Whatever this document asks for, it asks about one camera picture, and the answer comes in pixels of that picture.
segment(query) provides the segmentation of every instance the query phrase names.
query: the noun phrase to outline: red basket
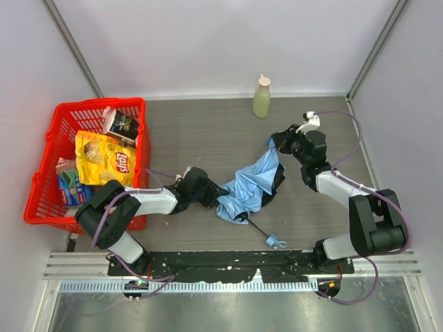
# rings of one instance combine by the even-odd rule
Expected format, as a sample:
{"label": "red basket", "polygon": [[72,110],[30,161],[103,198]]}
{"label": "red basket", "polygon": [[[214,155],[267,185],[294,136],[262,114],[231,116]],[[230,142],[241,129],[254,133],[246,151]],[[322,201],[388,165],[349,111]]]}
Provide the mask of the red basket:
{"label": "red basket", "polygon": [[[138,118],[137,160],[134,187],[147,188],[147,173],[151,154],[151,140],[145,121],[145,101],[141,98],[102,98],[83,102],[67,102],[57,106],[51,125],[46,133],[46,147],[40,168],[33,176],[24,221],[33,225],[47,224],[72,233],[83,233],[72,216],[65,217],[58,190],[55,165],[59,158],[75,158],[75,135],[77,130],[101,133],[101,114],[107,106]],[[128,230],[142,230],[146,217],[138,216],[129,224]]]}

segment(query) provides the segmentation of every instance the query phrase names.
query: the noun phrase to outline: cable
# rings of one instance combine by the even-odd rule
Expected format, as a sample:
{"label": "cable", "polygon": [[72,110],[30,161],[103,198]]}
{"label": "cable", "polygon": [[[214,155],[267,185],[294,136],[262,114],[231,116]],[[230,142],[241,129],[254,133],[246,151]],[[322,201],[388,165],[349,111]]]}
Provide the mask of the cable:
{"label": "cable", "polygon": [[363,257],[364,259],[366,259],[367,261],[369,261],[372,266],[374,266],[374,272],[375,272],[375,279],[374,279],[374,286],[371,288],[370,292],[363,297],[362,299],[358,299],[356,301],[347,301],[344,299],[336,299],[335,297],[329,297],[327,296],[327,292],[329,291],[329,288],[323,293],[321,291],[318,291],[317,293],[320,294],[320,296],[324,297],[325,299],[328,299],[330,301],[333,301],[335,303],[339,303],[339,304],[345,304],[345,305],[353,305],[353,304],[360,304],[361,302],[366,301],[367,299],[369,299],[375,292],[377,285],[379,284],[379,270],[377,269],[377,266],[375,265],[375,263],[373,262],[373,260],[367,258],[367,257]]}
{"label": "cable", "polygon": [[168,275],[167,277],[157,278],[157,279],[149,279],[142,277],[141,275],[138,275],[135,273],[131,268],[126,264],[126,262],[118,255],[114,254],[115,258],[122,264],[122,266],[126,269],[127,272],[129,272],[131,275],[135,276],[136,278],[139,278],[141,280],[145,280],[146,282],[167,282],[169,279],[174,279],[175,275]]}
{"label": "cable", "polygon": [[160,171],[156,171],[155,169],[148,169],[148,168],[145,168],[146,169],[146,171],[148,172],[148,173],[155,173],[155,174],[160,174],[160,175],[163,175],[163,176],[167,176],[168,178],[176,178],[176,176],[174,175],[174,174],[170,174],[170,173],[166,173],[166,172],[160,172]]}
{"label": "cable", "polygon": [[346,154],[344,157],[342,157],[341,159],[336,161],[331,166],[331,173],[333,173],[333,175],[335,175],[337,178],[341,179],[344,183],[347,183],[348,185],[351,185],[352,187],[360,189],[362,192],[365,192],[367,194],[371,194],[371,195],[377,197],[379,200],[381,200],[381,201],[385,202],[386,204],[390,205],[400,215],[400,217],[404,221],[406,230],[408,232],[407,237],[406,237],[406,242],[405,242],[404,246],[401,247],[400,249],[395,250],[395,251],[386,252],[384,255],[398,255],[398,254],[401,254],[401,253],[405,252],[406,249],[409,248],[410,243],[412,241],[413,231],[412,231],[412,228],[410,226],[410,222],[409,222],[408,218],[406,217],[406,215],[403,213],[403,211],[401,211],[400,208],[397,205],[395,205],[394,202],[392,202],[390,199],[387,199],[385,196],[382,196],[379,193],[377,193],[377,192],[375,192],[373,190],[370,190],[367,187],[361,186],[357,182],[354,182],[353,180],[348,179],[345,176],[342,176],[341,174],[336,172],[337,166],[339,164],[341,164],[343,161],[345,161],[346,159],[348,159],[351,156],[355,155],[356,151],[360,147],[361,141],[363,139],[363,136],[362,136],[363,130],[361,128],[360,121],[354,115],[352,115],[351,113],[345,112],[345,111],[321,111],[321,112],[316,112],[317,115],[329,114],[329,113],[340,113],[340,114],[344,114],[346,116],[349,116],[351,119],[353,119],[353,121],[355,122],[355,124],[359,128],[359,138],[357,140],[357,143],[355,144],[354,149],[352,149],[352,151],[350,153]]}
{"label": "cable", "polygon": [[94,238],[92,238],[91,248],[94,248],[96,246],[97,241],[98,241],[98,237],[100,236],[100,233],[102,232],[102,228],[103,228],[103,225],[105,224],[106,218],[109,216],[109,213],[111,212],[111,208],[117,203],[117,201],[120,198],[122,198],[122,197],[124,197],[126,195],[130,195],[130,194],[159,194],[159,193],[161,193],[162,190],[163,190],[163,184],[160,181],[160,179],[154,173],[161,174],[161,175],[164,175],[164,176],[169,176],[170,178],[175,178],[175,176],[173,176],[171,174],[163,173],[163,172],[160,172],[160,171],[155,171],[153,169],[145,168],[145,171],[150,176],[152,176],[155,181],[157,181],[157,183],[160,185],[160,188],[159,189],[134,189],[134,190],[127,190],[126,192],[122,192],[122,193],[118,194],[117,196],[115,196],[114,199],[108,204],[107,208],[105,209],[105,213],[103,214],[103,216],[102,216],[102,218],[101,218],[101,220],[100,220],[100,222],[98,224],[96,233],[94,234]]}
{"label": "cable", "polygon": [[[339,113],[339,114],[344,114],[346,116],[349,116],[355,122],[355,124],[357,125],[357,127],[359,129],[358,139],[357,139],[357,143],[354,146],[354,149],[352,149],[351,152],[346,154],[344,157],[342,157],[341,159],[336,161],[331,166],[331,173],[333,175],[335,175],[335,177],[341,179],[344,183],[347,183],[348,185],[351,185],[352,187],[355,187],[355,188],[357,188],[357,189],[359,189],[359,190],[361,190],[361,191],[363,191],[363,192],[365,192],[367,194],[371,194],[371,195],[377,197],[379,200],[381,200],[381,201],[385,202],[386,204],[390,205],[400,215],[400,217],[404,221],[404,224],[406,226],[406,230],[408,232],[407,237],[406,237],[406,242],[405,242],[404,246],[401,247],[400,249],[395,250],[395,251],[386,252],[386,253],[384,253],[384,255],[398,255],[398,254],[401,254],[401,253],[405,252],[406,249],[408,249],[409,246],[410,246],[410,243],[412,241],[413,233],[412,233],[412,229],[410,227],[410,222],[409,222],[408,218],[406,217],[406,215],[403,213],[403,211],[401,211],[400,208],[394,202],[392,202],[390,199],[387,199],[385,196],[382,196],[379,193],[377,193],[377,192],[375,192],[373,190],[370,190],[369,188],[364,187],[364,186],[358,184],[357,182],[355,182],[355,181],[353,181],[351,179],[348,179],[348,178],[342,176],[340,173],[336,172],[337,166],[340,165],[343,161],[345,161],[348,158],[350,158],[353,155],[355,155],[355,153],[359,149],[361,141],[363,140],[363,136],[362,136],[363,130],[361,128],[360,121],[354,115],[352,115],[351,113],[345,112],[345,111],[321,111],[321,112],[316,112],[316,115],[319,116],[319,115],[322,115],[322,114],[330,114],[330,113]],[[372,286],[370,292],[363,299],[360,299],[360,300],[357,300],[357,301],[345,301],[345,300],[341,300],[341,299],[330,298],[331,301],[339,303],[339,304],[347,304],[347,305],[359,304],[361,302],[366,301],[369,297],[372,296],[372,294],[374,294],[375,289],[377,288],[377,285],[379,283],[379,271],[377,269],[377,266],[375,265],[375,263],[371,259],[369,259],[367,257],[363,257],[363,258],[368,260],[372,264],[372,266],[374,266],[375,280],[374,280],[374,285]],[[322,293],[322,292],[319,291],[318,293],[320,293],[323,297],[328,298],[328,296],[326,296],[327,292],[326,293]]]}
{"label": "cable", "polygon": [[103,214],[100,222],[98,223],[96,233],[94,234],[94,238],[92,238],[91,248],[94,248],[96,246],[98,237],[100,236],[103,225],[106,222],[106,218],[109,216],[111,208],[117,203],[119,199],[130,194],[160,194],[160,193],[161,189],[134,189],[134,190],[127,190],[126,192],[121,192],[117,196],[115,196],[112,199],[112,201],[108,204],[107,208],[105,209],[105,213]]}

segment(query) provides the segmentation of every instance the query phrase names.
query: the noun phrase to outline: lay's chip bag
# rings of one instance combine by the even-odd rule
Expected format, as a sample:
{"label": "lay's chip bag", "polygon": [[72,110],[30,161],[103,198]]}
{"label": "lay's chip bag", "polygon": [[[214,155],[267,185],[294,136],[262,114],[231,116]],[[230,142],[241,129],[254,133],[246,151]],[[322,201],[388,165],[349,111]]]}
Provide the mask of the lay's chip bag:
{"label": "lay's chip bag", "polygon": [[137,151],[118,145],[115,138],[79,130],[75,155],[80,182],[85,185],[105,185],[109,180],[128,187],[134,183]]}

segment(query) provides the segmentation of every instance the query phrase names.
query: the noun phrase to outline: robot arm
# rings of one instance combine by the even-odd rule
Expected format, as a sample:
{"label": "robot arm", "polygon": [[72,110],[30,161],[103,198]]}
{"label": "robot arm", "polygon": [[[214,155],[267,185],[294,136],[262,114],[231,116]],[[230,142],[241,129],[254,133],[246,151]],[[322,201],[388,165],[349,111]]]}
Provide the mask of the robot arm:
{"label": "robot arm", "polygon": [[175,184],[164,187],[158,193],[143,191],[125,188],[118,181],[109,181],[75,214],[77,223],[94,238],[107,205],[117,195],[131,192],[122,196],[115,204],[115,209],[107,216],[100,230],[97,246],[100,249],[109,249],[129,264],[136,264],[132,266],[134,270],[142,270],[149,259],[146,250],[126,232],[135,216],[176,214],[196,202],[213,208],[217,206],[217,197],[228,193],[213,183],[204,170],[196,167],[187,168]]}
{"label": "robot arm", "polygon": [[[314,248],[319,264],[344,257],[378,255],[404,246],[408,233],[404,220],[390,205],[377,197],[350,185],[354,181],[332,171],[326,161],[326,137],[317,131],[320,119],[314,112],[303,115],[305,123],[291,125],[286,131],[274,133],[278,151],[292,154],[302,165],[303,182],[313,191],[325,194],[349,209],[350,232],[317,241]],[[392,190],[371,192],[391,200],[399,207],[397,195]],[[376,221],[374,214],[381,217]]]}

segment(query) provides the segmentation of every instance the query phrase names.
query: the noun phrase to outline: table surface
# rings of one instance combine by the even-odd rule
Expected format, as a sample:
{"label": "table surface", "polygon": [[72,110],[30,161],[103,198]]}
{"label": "table surface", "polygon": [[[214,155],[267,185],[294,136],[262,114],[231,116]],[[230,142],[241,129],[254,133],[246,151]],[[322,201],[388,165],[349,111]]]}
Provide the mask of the table surface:
{"label": "table surface", "polygon": [[[162,100],[147,102],[152,141],[152,169],[182,174],[187,166],[204,169],[223,184],[235,171],[253,164],[266,150],[265,140],[292,123],[302,123],[306,111],[345,110],[342,97],[274,98],[266,119],[252,113],[252,99]],[[333,163],[356,144],[352,120],[341,114],[321,116],[327,139],[328,161]],[[300,164],[280,155],[286,180],[274,200],[251,219],[268,234],[288,243],[289,249],[312,249],[316,241],[349,231],[347,209],[330,197],[310,190],[300,176]],[[339,167],[346,176],[371,185],[363,154],[358,151]],[[169,178],[162,178],[170,184]],[[150,179],[150,187],[158,187]],[[147,228],[132,235],[148,250],[262,250],[265,238],[251,225],[235,225],[218,218],[215,210],[192,204],[169,216],[147,216]],[[75,251],[90,250],[87,235],[78,237]]]}

